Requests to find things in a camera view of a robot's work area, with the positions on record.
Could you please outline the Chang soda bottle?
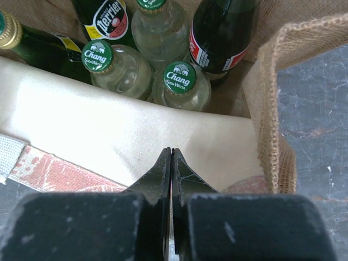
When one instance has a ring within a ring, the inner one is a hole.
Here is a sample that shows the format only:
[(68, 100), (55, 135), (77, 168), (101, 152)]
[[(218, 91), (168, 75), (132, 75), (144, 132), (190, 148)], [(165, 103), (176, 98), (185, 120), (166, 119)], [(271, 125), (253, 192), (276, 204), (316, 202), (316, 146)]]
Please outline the Chang soda bottle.
[(201, 68), (186, 61), (175, 61), (156, 76), (152, 88), (155, 104), (189, 111), (204, 111), (212, 87)]
[(132, 34), (138, 51), (155, 71), (189, 60), (189, 19), (176, 1), (136, 1)]
[(92, 40), (82, 50), (82, 63), (90, 72), (94, 86), (130, 98), (150, 100), (154, 71), (135, 49)]

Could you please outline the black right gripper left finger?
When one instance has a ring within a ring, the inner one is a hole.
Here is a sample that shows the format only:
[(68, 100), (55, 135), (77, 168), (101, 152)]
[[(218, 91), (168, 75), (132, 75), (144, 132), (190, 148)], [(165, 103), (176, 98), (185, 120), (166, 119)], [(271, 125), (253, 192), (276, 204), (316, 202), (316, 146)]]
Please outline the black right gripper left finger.
[(24, 197), (1, 234), (1, 260), (168, 260), (171, 149), (115, 192)]

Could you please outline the Coca-Cola glass bottle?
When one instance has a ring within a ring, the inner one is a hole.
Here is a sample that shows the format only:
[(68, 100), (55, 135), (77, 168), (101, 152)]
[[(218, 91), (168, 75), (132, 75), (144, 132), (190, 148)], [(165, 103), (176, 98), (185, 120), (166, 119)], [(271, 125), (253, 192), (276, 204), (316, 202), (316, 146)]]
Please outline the Coca-Cola glass bottle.
[(201, 1), (191, 24), (190, 56), (212, 86), (222, 84), (253, 39), (260, 1)]

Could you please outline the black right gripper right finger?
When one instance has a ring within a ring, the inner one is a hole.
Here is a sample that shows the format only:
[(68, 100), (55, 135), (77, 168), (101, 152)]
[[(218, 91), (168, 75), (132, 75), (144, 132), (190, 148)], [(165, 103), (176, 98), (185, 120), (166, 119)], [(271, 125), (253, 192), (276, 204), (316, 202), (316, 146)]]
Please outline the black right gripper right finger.
[(317, 207), (292, 194), (224, 194), (175, 148), (175, 253), (180, 260), (336, 260)]

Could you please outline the burlap canvas tote bag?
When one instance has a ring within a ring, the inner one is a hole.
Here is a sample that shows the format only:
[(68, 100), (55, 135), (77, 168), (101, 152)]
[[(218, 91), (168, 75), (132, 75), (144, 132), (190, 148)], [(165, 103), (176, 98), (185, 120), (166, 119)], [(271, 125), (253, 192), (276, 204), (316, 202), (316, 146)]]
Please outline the burlap canvas tote bag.
[(347, 43), (347, 1), (261, 1), (245, 59), (205, 113), (124, 97), (1, 51), (1, 182), (40, 192), (121, 191), (179, 148), (218, 191), (294, 193), (296, 156), (281, 136), (277, 73)]

